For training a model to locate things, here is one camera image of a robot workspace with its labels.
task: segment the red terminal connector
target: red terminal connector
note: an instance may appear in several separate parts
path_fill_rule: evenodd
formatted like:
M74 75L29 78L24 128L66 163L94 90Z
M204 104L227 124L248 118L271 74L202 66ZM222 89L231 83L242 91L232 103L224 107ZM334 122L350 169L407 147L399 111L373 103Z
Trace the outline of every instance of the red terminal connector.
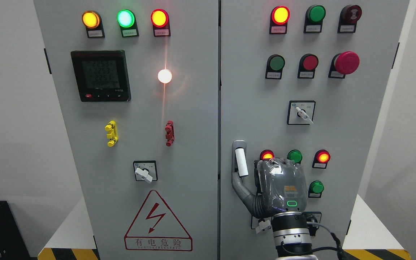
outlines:
M166 131L166 146L170 147L174 142L174 125L173 121L168 120L168 122L165 125L165 131Z

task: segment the switch plate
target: switch plate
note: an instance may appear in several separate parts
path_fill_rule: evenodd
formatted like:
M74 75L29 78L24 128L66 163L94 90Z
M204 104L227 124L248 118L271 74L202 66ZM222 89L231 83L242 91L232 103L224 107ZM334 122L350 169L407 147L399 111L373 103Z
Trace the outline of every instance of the switch plate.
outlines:
M305 120L298 116L298 111L295 107L304 110L311 120L314 121L314 109L316 107L316 102L314 100L291 100L289 103L289 114L287 116L288 125L309 125Z
M152 181L158 181L157 161L133 161L133 167L133 175L136 181L144 181L143 179L137 179L136 175L134 174L136 168L149 171L150 176L153 178Z

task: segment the white switch knob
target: white switch knob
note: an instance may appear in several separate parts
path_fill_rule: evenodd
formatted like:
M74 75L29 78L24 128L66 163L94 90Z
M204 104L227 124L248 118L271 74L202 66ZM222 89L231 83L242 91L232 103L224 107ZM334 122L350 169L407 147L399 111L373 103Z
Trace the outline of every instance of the white switch knob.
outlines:
M298 111L298 115L299 117L301 117L304 121L306 121L307 123L309 123L310 125L312 125L314 122L311 120L311 118L306 114L306 112L304 112L304 110L302 110L299 107L295 107L296 110Z
M151 183L153 180L153 177L149 174L149 171L142 170L141 168L137 168L134 174L136 175L137 179L141 179L146 183Z

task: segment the yellow black hazard tape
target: yellow black hazard tape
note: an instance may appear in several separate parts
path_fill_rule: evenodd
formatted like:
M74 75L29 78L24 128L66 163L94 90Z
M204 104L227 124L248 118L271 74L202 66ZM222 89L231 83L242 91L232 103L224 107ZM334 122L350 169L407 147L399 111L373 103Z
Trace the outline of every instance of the yellow black hazard tape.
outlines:
M347 260L412 260L406 250L345 250ZM100 260L97 250L45 248L38 260Z
M345 250L347 260L412 260L406 250Z
M77 250L70 248L44 248L38 260L100 260L97 250Z

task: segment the yellow terminal connector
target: yellow terminal connector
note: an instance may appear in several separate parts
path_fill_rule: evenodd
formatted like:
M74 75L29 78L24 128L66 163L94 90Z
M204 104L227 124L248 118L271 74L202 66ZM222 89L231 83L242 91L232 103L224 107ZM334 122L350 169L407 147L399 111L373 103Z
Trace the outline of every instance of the yellow terminal connector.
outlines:
M109 139L107 143L108 147L114 146L118 141L118 132L117 132L117 123L114 120L111 120L105 127L107 131L106 137Z

